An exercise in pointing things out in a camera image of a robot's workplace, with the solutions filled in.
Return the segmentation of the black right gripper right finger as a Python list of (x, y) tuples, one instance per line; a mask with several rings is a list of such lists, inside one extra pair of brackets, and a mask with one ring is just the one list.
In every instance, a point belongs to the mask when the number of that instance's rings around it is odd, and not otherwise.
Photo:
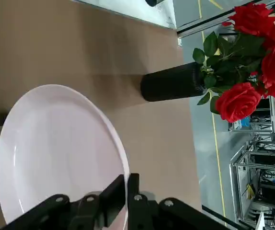
[(139, 174), (132, 173), (127, 183), (129, 230), (227, 230), (224, 224), (179, 199), (168, 197), (157, 202), (139, 190)]

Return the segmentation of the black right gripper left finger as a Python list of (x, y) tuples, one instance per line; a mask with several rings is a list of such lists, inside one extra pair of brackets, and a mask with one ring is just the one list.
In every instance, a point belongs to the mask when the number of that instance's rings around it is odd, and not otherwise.
[(102, 192), (71, 202), (56, 194), (13, 220), (3, 230), (107, 230), (126, 203), (125, 177), (119, 175)]

